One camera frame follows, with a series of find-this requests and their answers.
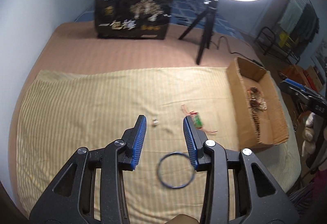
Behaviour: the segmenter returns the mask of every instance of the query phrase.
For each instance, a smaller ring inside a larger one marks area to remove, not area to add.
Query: open cardboard box
[[[270,74],[251,61],[236,57],[227,68],[227,77],[233,96],[239,148],[269,147],[286,142],[287,123]],[[247,98],[247,90],[250,87],[257,87],[267,103],[267,110],[256,110],[260,119],[259,137],[255,133],[251,106]]]

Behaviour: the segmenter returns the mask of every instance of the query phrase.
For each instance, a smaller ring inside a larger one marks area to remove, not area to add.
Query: brown mattress cover
[[[128,69],[196,66],[195,58],[203,30],[194,28],[184,40],[178,40],[185,29],[185,26],[170,24],[165,40],[97,39],[92,21],[65,23],[54,31],[25,81],[10,126],[9,172],[16,205],[20,210],[22,206],[17,193],[16,175],[18,115],[23,97],[40,70],[101,74]],[[216,44],[220,36],[226,35],[214,33],[212,41]],[[259,61],[247,43],[226,37],[233,52]],[[227,67],[235,56],[228,52],[224,40],[219,50],[211,43],[210,49],[204,51],[200,66]]]

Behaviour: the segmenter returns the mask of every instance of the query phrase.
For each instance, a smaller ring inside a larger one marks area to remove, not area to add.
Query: black tripod
[[[212,29],[214,28],[214,24],[215,24],[218,0],[204,1],[204,4],[208,5],[207,9],[205,9],[201,14],[199,14],[197,18],[194,20],[194,22],[179,37],[179,39],[183,39],[192,30],[192,28],[194,28],[200,22],[201,19],[203,19],[204,17],[206,18],[204,32],[200,43],[200,49],[199,52],[197,53],[197,59],[196,59],[197,65],[200,64],[204,48],[207,47],[208,49],[210,46]]]

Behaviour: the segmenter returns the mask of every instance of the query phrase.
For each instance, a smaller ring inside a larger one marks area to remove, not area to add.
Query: black box
[[[164,39],[172,0],[95,0],[100,38]]]

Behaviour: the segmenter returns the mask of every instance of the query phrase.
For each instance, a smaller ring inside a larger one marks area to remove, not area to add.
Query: dark blue bangle
[[[184,187],[188,186],[188,185],[189,185],[189,184],[194,180],[195,170],[193,170],[193,174],[192,174],[190,180],[189,180],[186,184],[183,184],[183,185],[181,185],[181,186],[171,186],[171,185],[165,183],[165,182],[162,180],[162,178],[161,178],[161,174],[160,174],[160,166],[161,166],[161,163],[162,163],[166,158],[168,158],[168,157],[170,157],[170,156],[175,156],[175,155],[183,156],[183,157],[186,157],[188,160],[190,160],[190,157],[189,157],[188,155],[186,155],[185,153],[183,153],[183,152],[171,152],[171,153],[169,153],[169,154],[167,154],[167,155],[164,155],[164,156],[160,159],[160,161],[159,161],[159,163],[158,163],[158,165],[157,165],[157,177],[158,177],[159,181],[161,182],[161,184],[162,184],[163,186],[165,186],[165,187],[167,187],[167,188],[170,188],[170,189],[181,189],[181,188],[184,188]]]

